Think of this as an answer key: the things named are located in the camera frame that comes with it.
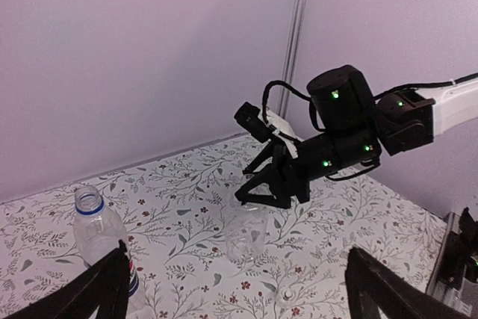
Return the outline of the clear plastic bottle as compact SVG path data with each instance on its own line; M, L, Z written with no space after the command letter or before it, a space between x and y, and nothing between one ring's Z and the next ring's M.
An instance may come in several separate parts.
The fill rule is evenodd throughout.
M266 206L236 199L226 211L225 245L227 257L238 264L256 260L264 251L268 223Z

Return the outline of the right aluminium frame post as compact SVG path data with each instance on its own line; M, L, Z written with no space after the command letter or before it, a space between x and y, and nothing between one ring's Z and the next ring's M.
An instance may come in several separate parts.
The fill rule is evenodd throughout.
M306 3L307 0L294 0L292 7L291 26L282 69L282 80L288 85L292 85L294 81Z

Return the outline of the front aluminium rail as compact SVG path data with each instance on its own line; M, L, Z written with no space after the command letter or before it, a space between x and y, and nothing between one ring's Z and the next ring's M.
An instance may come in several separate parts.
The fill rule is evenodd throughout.
M469 318L477 317L477 221L469 208L450 212L426 293Z

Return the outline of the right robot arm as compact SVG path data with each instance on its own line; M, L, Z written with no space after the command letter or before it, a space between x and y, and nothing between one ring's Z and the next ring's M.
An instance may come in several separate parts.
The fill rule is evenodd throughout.
M477 118L477 75L435 83L403 84L372 94L363 74L345 65L312 79L302 94L316 135L298 138L268 107L271 81L261 105L243 104L236 122L264 148L244 169L236 192L242 204L288 209L310 200L310 184L339 180L339 172L361 165L369 173L380 155L396 155L432 143L440 134Z

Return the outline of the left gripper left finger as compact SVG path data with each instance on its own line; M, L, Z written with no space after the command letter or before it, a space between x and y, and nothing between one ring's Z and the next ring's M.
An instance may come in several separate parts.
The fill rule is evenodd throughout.
M23 318L125 318L129 261L123 241L56 292L11 314Z

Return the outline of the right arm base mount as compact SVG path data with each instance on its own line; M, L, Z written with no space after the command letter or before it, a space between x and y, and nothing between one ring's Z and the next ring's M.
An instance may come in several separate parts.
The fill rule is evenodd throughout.
M444 254L438 277L450 288L460 289L465 267L477 254L477 221L472 218L469 207L459 216L459 233L450 231L444 243Z

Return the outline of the floral patterned table mat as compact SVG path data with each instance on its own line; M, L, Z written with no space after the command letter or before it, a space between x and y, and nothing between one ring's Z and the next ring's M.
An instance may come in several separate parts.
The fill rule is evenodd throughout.
M367 176L311 185L310 202L270 212L264 252L226 255L226 206L259 144L236 137L90 180L122 218L158 318L348 318L344 271L362 247L424 290L445 222ZM276 292L292 287L291 308Z

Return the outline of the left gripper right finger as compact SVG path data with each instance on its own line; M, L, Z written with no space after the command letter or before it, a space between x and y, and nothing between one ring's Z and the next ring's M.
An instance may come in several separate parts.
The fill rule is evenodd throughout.
M374 258L353 247L345 284L351 318L466 318L463 312L419 291Z

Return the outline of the white clear bottle cap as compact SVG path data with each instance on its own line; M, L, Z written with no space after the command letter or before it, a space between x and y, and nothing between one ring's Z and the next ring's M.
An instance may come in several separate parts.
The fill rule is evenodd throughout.
M275 302L280 308L286 309L294 306L298 294L292 287L281 287L276 292Z

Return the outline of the Pepsi label plastic bottle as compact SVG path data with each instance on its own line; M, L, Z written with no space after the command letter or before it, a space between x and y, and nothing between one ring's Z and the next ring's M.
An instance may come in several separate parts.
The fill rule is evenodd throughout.
M128 235L120 216L110 209L100 192L91 185L75 192L73 234L81 257L93 265L119 246L128 242ZM153 318L152 307L140 282L131 253L126 253L130 272L127 318Z

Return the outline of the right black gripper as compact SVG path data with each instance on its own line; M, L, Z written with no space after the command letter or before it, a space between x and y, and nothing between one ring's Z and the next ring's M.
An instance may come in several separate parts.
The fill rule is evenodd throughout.
M255 172L271 158L272 170ZM290 208L292 198L299 203L310 201L310 185L299 176L293 159L283 144L267 144L243 170L240 187L234 198L241 204L271 208Z

